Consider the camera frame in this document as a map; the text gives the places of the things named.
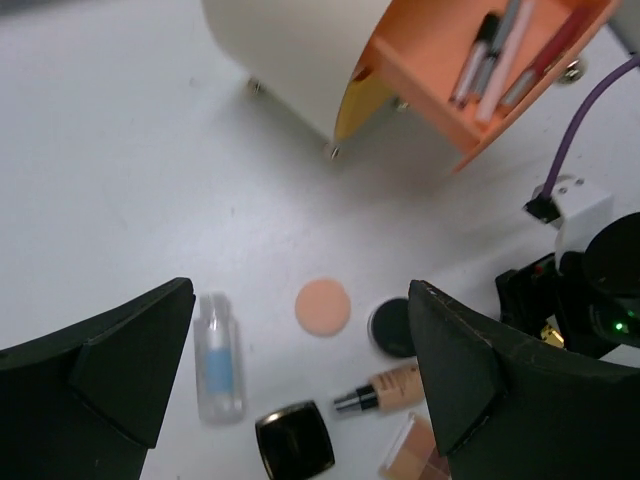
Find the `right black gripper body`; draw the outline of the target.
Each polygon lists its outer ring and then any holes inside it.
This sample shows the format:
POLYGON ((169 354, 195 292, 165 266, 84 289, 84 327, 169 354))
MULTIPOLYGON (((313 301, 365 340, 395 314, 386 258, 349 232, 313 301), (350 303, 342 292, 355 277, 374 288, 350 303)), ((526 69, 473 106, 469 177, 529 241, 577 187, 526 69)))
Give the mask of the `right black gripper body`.
POLYGON ((639 214, 604 228, 584 252, 549 254, 495 280, 500 321, 540 339, 549 324, 564 349, 601 358, 639 346, 639 214))

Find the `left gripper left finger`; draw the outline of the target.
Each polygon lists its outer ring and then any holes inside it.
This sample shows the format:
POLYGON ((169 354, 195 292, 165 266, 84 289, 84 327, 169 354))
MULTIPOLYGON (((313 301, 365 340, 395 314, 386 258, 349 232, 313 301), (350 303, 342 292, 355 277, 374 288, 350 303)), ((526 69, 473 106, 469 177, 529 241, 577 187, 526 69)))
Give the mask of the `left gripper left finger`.
POLYGON ((190 328, 192 282, 1 352, 4 479, 137 479, 190 328))

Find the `orange top drawer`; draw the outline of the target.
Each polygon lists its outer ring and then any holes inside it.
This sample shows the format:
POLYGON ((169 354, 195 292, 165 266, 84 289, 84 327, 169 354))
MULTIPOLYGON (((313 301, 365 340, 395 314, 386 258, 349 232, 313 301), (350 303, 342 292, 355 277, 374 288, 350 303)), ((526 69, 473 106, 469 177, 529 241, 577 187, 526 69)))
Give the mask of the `orange top drawer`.
POLYGON ((569 48, 508 114, 498 110, 490 123, 475 122, 487 88, 524 1, 393 1, 362 54, 364 64, 402 101, 418 111, 465 155, 463 169, 512 125, 560 76, 615 13, 616 1, 535 1, 529 27, 502 96, 577 8, 591 8, 569 48), (489 12, 501 16, 496 34, 459 109, 449 98, 476 33, 489 12))

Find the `pink slim makeup pencil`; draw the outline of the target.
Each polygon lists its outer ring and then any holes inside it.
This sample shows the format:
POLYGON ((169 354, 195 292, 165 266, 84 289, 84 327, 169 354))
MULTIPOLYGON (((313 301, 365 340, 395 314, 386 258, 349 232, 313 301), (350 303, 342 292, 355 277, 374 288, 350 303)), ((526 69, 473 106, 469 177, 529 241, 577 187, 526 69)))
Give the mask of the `pink slim makeup pencil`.
POLYGON ((476 109, 475 122, 481 127, 486 127, 493 117, 508 75, 529 27, 534 7, 535 1, 524 1, 518 10, 513 28, 506 38, 501 56, 492 71, 485 93, 476 109))

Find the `clear black-capped mascara tube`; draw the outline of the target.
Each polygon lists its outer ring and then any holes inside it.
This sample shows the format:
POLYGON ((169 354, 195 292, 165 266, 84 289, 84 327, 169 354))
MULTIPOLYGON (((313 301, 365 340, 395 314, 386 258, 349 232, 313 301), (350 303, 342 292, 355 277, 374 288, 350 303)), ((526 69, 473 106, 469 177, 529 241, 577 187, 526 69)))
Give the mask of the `clear black-capped mascara tube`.
POLYGON ((449 102, 459 109, 462 109, 467 103, 471 86, 493 41, 500 20, 501 16, 498 13, 487 13, 476 33, 449 98, 449 102))

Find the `red lip gloss tube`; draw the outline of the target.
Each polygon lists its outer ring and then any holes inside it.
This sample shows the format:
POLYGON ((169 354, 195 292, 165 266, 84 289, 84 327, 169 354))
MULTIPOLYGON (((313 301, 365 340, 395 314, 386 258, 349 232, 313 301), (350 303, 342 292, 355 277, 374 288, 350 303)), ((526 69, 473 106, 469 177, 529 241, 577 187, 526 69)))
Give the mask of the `red lip gloss tube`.
POLYGON ((498 110, 502 114, 506 115, 511 112, 560 59, 561 55, 579 34, 590 13, 590 7, 581 6, 568 16, 561 27, 502 96, 498 103, 498 110))

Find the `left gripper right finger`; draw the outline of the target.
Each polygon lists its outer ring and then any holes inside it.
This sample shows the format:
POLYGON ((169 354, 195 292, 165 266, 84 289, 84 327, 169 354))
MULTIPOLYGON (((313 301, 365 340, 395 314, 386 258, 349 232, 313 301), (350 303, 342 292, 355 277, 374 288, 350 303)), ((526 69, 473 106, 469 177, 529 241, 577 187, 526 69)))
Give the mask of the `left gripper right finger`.
POLYGON ((544 343, 428 282, 409 320, 439 453, 456 479, 635 479, 639 372, 544 343))

